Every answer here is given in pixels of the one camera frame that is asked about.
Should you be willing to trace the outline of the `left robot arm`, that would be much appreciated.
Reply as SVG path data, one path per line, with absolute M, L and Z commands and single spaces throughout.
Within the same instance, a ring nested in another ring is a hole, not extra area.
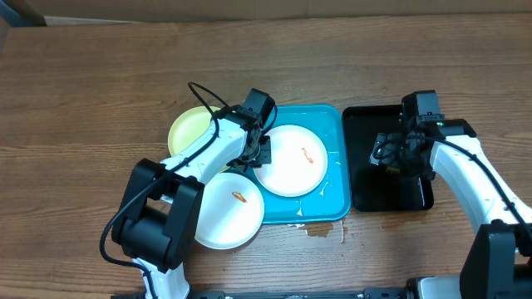
M 143 298 L 190 298 L 184 264 L 200 220 L 204 189 L 227 164 L 247 169 L 270 163 L 262 133 L 274 106 L 224 107 L 211 115 L 209 128 L 179 154 L 160 163 L 139 161 L 131 172 L 121 205 L 101 235 L 128 257 L 111 263 L 140 270 Z

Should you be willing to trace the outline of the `yellow green sponge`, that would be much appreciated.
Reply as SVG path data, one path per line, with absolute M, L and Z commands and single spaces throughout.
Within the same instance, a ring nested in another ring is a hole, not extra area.
M 394 168 L 394 167 L 391 167 L 391 166 L 387 166 L 386 167 L 386 171 L 390 172 L 390 173 L 396 173 L 396 174 L 401 173 L 401 171 L 398 168 Z

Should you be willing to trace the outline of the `yellow plate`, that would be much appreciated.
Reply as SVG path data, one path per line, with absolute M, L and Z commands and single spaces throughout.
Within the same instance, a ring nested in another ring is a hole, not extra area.
M 211 114 L 204 106 L 197 106 L 182 113 L 170 127 L 167 138 L 170 152 L 170 164 L 167 169 L 175 167 L 183 158 L 192 155 L 201 145 L 195 141 L 211 125 Z

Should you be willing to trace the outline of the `white plate with sauce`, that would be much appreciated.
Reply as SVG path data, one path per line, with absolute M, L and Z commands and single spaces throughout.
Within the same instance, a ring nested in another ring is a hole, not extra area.
M 297 197 L 315 189 L 325 177 L 328 155 L 323 142 L 309 129 L 281 125 L 267 136 L 271 163 L 254 169 L 256 179 L 271 193 Z

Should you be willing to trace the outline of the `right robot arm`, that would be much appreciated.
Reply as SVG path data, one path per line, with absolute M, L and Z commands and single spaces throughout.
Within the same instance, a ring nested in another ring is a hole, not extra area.
M 415 298 L 529 298 L 531 208 L 497 173 L 464 120 L 430 121 L 377 136 L 369 158 L 408 176 L 440 175 L 465 211 L 475 240 L 457 276 L 414 278 Z

